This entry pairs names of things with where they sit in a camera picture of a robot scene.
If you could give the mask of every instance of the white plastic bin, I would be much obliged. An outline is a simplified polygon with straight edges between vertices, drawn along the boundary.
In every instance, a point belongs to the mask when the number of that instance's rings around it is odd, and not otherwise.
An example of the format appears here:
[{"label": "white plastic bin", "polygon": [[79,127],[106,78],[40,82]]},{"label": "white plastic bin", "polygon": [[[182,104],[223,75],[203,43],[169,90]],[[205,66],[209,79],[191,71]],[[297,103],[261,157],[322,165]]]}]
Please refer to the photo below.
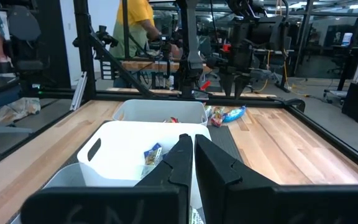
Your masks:
[{"label": "white plastic bin", "polygon": [[127,100],[112,116],[114,121],[163,122],[171,117],[181,123],[207,125],[204,105],[191,101]]},{"label": "white plastic bin", "polygon": [[[103,124],[77,154],[81,167],[84,167],[86,185],[109,187],[112,184],[110,180],[116,182],[117,179],[136,180],[133,182],[135,185],[141,179],[145,164],[144,152],[159,143],[163,153],[166,153],[179,141],[181,134],[191,136],[193,148],[196,134],[211,139],[208,128],[201,124],[133,121],[110,121]],[[89,161],[88,153],[97,142],[100,147]],[[194,161],[193,159],[191,206],[200,208],[201,198]],[[93,175],[86,166],[91,167],[98,175]]]}]

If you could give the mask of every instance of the snack bag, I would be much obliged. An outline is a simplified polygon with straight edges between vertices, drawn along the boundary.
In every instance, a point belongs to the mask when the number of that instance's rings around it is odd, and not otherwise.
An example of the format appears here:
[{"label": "snack bag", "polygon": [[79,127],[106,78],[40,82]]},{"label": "snack bag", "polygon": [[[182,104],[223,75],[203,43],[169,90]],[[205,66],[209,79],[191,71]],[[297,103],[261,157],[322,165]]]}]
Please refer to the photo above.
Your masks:
[{"label": "snack bag", "polygon": [[223,122],[227,123],[241,118],[242,115],[246,113],[246,109],[247,109],[246,106],[241,106],[239,109],[234,109],[228,113],[225,113]]},{"label": "snack bag", "polygon": [[213,108],[211,123],[213,126],[220,127],[223,123],[223,111],[224,107],[222,106],[216,106]]},{"label": "snack bag", "polygon": [[209,118],[212,115],[212,106],[204,106],[206,117]]},{"label": "snack bag", "polygon": [[154,145],[154,147],[144,152],[145,158],[145,167],[142,171],[142,179],[149,174],[155,166],[157,166],[162,160],[162,147],[159,143]]},{"label": "snack bag", "polygon": [[170,119],[164,120],[163,123],[179,123],[179,120],[177,118],[171,117]]},{"label": "snack bag", "polygon": [[197,209],[190,208],[190,223],[191,224],[204,224]]}]

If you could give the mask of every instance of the glass wall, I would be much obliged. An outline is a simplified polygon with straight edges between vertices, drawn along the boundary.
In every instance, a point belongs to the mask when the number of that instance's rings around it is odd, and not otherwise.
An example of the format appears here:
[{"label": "glass wall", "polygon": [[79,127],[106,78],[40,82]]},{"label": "glass wall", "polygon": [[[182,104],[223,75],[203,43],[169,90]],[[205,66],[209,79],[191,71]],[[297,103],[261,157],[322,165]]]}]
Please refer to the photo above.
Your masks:
[{"label": "glass wall", "polygon": [[[344,63],[345,55],[337,46],[342,44],[345,33],[354,30],[358,18],[358,0],[287,1],[291,24],[289,31],[291,49],[298,52],[292,60],[295,61],[293,65],[296,69],[293,69],[295,72],[290,76],[339,78],[339,68]],[[213,19],[218,31],[218,39],[224,42],[230,33],[228,23],[234,15],[225,0],[212,0],[212,4],[213,17],[211,0],[199,0],[196,10],[198,29],[205,37],[209,37],[212,51],[215,51],[218,49],[215,49]],[[264,0],[263,4],[268,16],[284,14],[286,11],[281,1]],[[152,3],[152,5],[155,12],[173,9],[172,12],[177,14],[178,8],[174,2]]]}]

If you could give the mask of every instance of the yellow cable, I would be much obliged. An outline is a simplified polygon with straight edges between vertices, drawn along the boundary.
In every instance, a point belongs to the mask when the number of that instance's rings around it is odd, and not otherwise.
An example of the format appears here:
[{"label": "yellow cable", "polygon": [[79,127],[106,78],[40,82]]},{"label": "yellow cable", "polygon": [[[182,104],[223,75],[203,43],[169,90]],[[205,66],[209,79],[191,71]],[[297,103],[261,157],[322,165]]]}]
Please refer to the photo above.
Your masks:
[{"label": "yellow cable", "polygon": [[[287,86],[289,87],[290,84],[288,83],[288,77],[287,77],[287,60],[284,60],[284,76],[285,76],[285,83],[287,84]],[[292,93],[296,94],[296,95],[300,95],[300,96],[304,96],[304,97],[309,97],[309,95],[307,94],[301,94],[301,93],[297,93],[295,91],[292,90],[292,86],[291,86],[291,90]]]},{"label": "yellow cable", "polygon": [[277,14],[278,3],[280,3],[280,16],[282,16],[283,15],[283,1],[282,0],[277,0],[276,1],[276,8],[275,8],[274,14],[278,15]]},{"label": "yellow cable", "polygon": [[[272,51],[269,50],[269,52],[267,53],[267,69],[269,69],[269,65],[270,65],[270,53],[271,52]],[[254,90],[254,92],[258,93],[258,92],[264,91],[267,86],[267,82],[268,82],[268,79],[266,79],[265,85],[260,90]]]}]

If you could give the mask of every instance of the metal pole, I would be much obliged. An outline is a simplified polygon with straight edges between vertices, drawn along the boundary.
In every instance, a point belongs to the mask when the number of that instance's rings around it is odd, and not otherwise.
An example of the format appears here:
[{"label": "metal pole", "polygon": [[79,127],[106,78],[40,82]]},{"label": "metal pole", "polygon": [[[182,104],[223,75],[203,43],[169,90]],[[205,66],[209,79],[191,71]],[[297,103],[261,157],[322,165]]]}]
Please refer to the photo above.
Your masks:
[{"label": "metal pole", "polygon": [[303,48],[306,47],[306,40],[307,35],[309,35],[308,31],[309,29],[306,29],[306,26],[309,25],[309,21],[310,21],[310,14],[313,10],[313,3],[314,0],[308,0],[308,4],[306,5],[306,16],[303,18],[303,22],[302,22],[302,36],[301,36],[301,41],[300,41],[300,45],[299,45],[299,49],[298,49],[298,56],[296,58],[296,63],[295,63],[295,68],[293,73],[295,74],[298,71],[298,67],[299,67],[299,63],[300,60],[303,58]]},{"label": "metal pole", "polygon": [[128,1],[122,0],[122,16],[124,26],[124,52],[125,58],[130,58],[129,55],[129,25],[128,25]]},{"label": "metal pole", "polygon": [[86,100],[92,100],[96,96],[96,82],[94,79],[93,54],[90,42],[91,16],[89,15],[88,0],[74,0],[73,2],[81,70],[83,73],[86,72],[88,74],[84,96]]}]

